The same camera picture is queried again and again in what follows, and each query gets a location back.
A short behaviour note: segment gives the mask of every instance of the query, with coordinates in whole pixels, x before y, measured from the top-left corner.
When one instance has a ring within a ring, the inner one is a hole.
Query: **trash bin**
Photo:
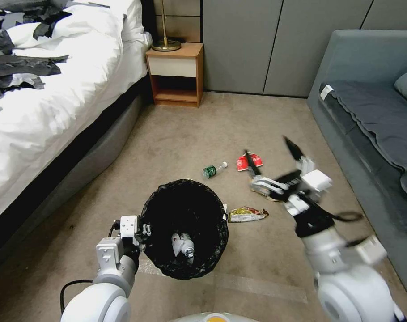
[[[222,202],[210,188],[193,180],[159,186],[145,203],[140,220],[151,225],[144,252],[163,274],[179,280],[211,272],[229,238]],[[192,262],[183,254],[175,257],[174,233],[191,237],[195,248]]]

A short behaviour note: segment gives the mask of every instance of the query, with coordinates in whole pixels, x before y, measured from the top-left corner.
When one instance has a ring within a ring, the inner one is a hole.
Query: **floor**
[[[210,276],[179,281],[143,255],[130,296],[132,321],[168,321],[204,311],[226,311],[261,322],[328,321],[317,301],[313,274],[282,204],[249,190],[248,175],[235,169],[244,148],[258,153],[263,174],[294,168],[284,146],[288,136],[334,180],[322,205],[331,212],[361,211],[306,101],[294,98],[205,93],[199,109],[146,108],[120,157],[76,194],[0,268],[0,322],[47,322],[60,318],[59,291],[71,280],[93,278],[95,245],[122,215],[140,214],[158,185],[179,178],[202,181],[200,171],[227,161],[225,172],[205,181],[229,209],[265,208],[269,217],[229,224],[227,248]],[[367,221],[338,224],[347,238],[367,236]],[[407,314],[407,295],[388,260],[377,269]],[[70,300],[82,286],[71,286]]]

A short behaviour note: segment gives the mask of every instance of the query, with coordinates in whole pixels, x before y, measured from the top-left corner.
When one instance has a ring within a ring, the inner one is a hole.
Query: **brass lamp base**
[[[177,40],[168,39],[167,46],[163,40],[156,41],[151,45],[151,48],[156,51],[174,51],[181,48],[181,43]]]

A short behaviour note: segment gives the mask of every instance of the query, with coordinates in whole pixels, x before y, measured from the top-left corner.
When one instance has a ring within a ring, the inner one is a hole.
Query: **nightstand drawer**
[[[196,77],[196,58],[148,57],[152,75]]]

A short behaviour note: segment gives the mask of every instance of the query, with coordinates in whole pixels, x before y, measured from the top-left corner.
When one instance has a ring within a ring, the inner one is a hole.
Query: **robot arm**
[[[405,322],[384,279],[372,268],[386,256],[384,247],[375,236],[348,242],[337,232],[334,220],[356,221],[361,216],[335,216],[322,209],[318,202],[331,187],[330,178],[314,170],[314,163],[299,147],[284,139],[300,170],[300,182],[286,188],[280,185],[285,180],[262,180],[249,159],[251,189],[272,198],[273,192],[278,193],[276,199],[284,202],[295,219],[296,235],[305,245],[306,257],[315,272],[324,311],[333,322]],[[272,187],[262,190],[262,182]]]
[[[130,321],[127,298],[139,265],[140,242],[151,230],[140,228],[138,216],[123,216],[113,229],[120,230],[119,236],[103,238],[96,246],[99,263],[96,278],[68,303],[61,322]]]

